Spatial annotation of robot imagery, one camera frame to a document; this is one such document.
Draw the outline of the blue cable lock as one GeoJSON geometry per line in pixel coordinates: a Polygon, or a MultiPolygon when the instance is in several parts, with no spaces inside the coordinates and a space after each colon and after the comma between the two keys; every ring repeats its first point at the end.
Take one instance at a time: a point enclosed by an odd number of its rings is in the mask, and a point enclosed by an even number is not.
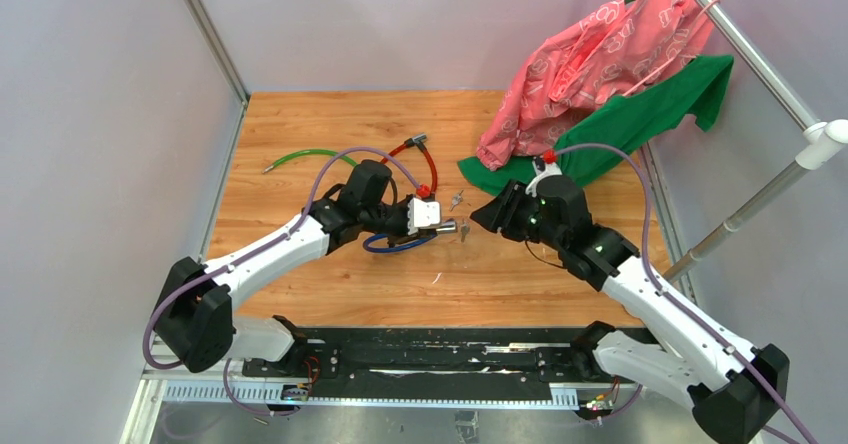
{"type": "Polygon", "coordinates": [[[366,238],[362,247],[366,252],[373,254],[399,253],[422,246],[441,235],[452,234],[457,231],[458,223],[451,218],[435,228],[419,230],[410,236],[396,237],[387,234],[375,234],[366,238]]]}

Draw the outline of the red cable lock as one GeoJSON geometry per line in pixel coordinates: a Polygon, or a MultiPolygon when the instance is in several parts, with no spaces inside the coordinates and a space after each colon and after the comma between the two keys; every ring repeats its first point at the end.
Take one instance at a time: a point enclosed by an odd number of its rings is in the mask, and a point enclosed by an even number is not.
{"type": "Polygon", "coordinates": [[[376,147],[405,165],[418,185],[426,186],[430,196],[435,196],[441,190],[440,171],[426,134],[413,132],[390,137],[376,147]]]}

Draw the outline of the silver key with ring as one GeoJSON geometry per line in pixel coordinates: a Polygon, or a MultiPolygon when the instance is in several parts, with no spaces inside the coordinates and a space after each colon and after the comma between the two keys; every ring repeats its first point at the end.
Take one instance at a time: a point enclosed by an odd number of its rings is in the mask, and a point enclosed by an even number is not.
{"type": "Polygon", "coordinates": [[[463,194],[463,190],[460,190],[452,196],[450,208],[449,208],[450,211],[453,211],[462,202],[462,200],[463,200],[462,194],[463,194]]]}

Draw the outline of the green cable lock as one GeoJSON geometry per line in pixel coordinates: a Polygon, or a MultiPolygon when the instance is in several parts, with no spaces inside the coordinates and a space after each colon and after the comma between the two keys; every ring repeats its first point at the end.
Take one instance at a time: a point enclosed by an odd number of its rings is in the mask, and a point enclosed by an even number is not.
{"type": "Polygon", "coordinates": [[[303,150],[299,150],[299,151],[289,153],[287,155],[284,155],[284,156],[276,159],[271,164],[266,166],[261,171],[261,173],[267,174],[267,173],[277,169],[278,167],[280,167],[284,164],[287,164],[287,163],[289,163],[289,162],[291,162],[295,159],[300,159],[300,158],[305,158],[305,157],[328,157],[328,158],[332,158],[336,155],[337,155],[336,151],[329,150],[329,149],[320,149],[320,148],[303,149],[303,150]]]}

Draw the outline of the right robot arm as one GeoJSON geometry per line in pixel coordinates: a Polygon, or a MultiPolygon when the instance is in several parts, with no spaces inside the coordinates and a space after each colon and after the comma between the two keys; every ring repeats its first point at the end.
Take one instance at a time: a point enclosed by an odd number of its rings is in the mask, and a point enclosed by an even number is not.
{"type": "Polygon", "coordinates": [[[508,240],[550,247],[562,268],[619,302],[657,339],[645,344],[592,323],[572,344],[580,379],[608,374],[642,385],[689,410],[717,443],[748,443],[777,413],[787,391],[786,354],[773,344],[756,347],[686,299],[633,243],[593,221],[583,189],[569,177],[512,180],[471,219],[508,240]]]}

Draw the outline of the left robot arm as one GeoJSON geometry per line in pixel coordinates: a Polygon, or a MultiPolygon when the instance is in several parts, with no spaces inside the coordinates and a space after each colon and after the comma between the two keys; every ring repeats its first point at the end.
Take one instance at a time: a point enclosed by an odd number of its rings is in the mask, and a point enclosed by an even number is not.
{"type": "Polygon", "coordinates": [[[306,205],[278,230],[214,261],[184,257],[171,265],[143,334],[146,363],[159,370],[208,370],[225,359],[261,359],[283,377],[298,375],[306,350],[279,317],[238,318],[251,296],[297,267],[358,239],[360,233],[404,236],[414,198],[386,204],[392,159],[365,159],[348,180],[306,205]]]}

